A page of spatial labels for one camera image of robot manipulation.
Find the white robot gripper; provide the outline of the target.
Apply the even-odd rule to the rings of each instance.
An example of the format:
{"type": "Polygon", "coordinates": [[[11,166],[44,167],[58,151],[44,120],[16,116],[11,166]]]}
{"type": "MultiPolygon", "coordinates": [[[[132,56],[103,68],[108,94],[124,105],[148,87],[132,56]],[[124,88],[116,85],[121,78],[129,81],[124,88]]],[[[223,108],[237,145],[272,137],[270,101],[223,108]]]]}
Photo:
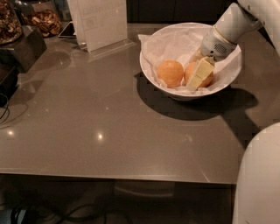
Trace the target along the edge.
{"type": "Polygon", "coordinates": [[[226,59],[235,48],[236,44],[226,40],[213,26],[202,39],[200,48],[191,57],[195,66],[186,87],[191,90],[200,88],[202,81],[214,73],[212,60],[219,62],[226,59]]]}

